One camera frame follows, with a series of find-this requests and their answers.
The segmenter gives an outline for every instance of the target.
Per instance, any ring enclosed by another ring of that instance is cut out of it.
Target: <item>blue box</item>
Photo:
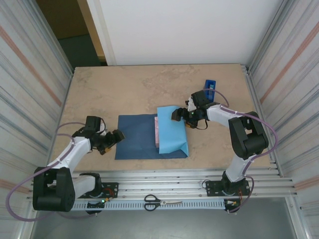
[[[216,89],[216,81],[213,80],[206,80],[204,89]],[[206,97],[209,99],[210,102],[214,102],[214,91],[205,91]]]

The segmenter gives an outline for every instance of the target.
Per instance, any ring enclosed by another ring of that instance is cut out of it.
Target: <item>black scissor handle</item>
[[[154,211],[156,208],[158,208],[160,206],[160,203],[145,203],[144,204],[144,209],[148,212],[152,212]]]
[[[147,196],[145,196],[144,201],[147,202],[147,203],[160,203],[160,199],[158,199],[153,194],[148,194]]]

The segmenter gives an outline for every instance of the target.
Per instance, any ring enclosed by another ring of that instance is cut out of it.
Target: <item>pink cloth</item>
[[[158,121],[157,117],[155,117],[155,145],[156,145],[156,148],[159,148],[159,146],[160,146],[159,121]]]

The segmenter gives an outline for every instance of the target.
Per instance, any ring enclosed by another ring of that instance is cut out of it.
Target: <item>light blue cloth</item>
[[[171,113],[178,106],[158,107],[159,153],[172,153],[181,149],[188,156],[185,122],[171,120]]]

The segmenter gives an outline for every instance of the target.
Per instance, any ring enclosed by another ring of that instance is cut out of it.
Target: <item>scissors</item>
[[[182,201],[172,201],[172,200],[160,200],[153,194],[148,194],[144,201],[147,202],[144,204],[144,208],[146,211],[154,211],[156,208],[158,208],[160,205],[166,205],[166,204],[179,204],[182,203]]]

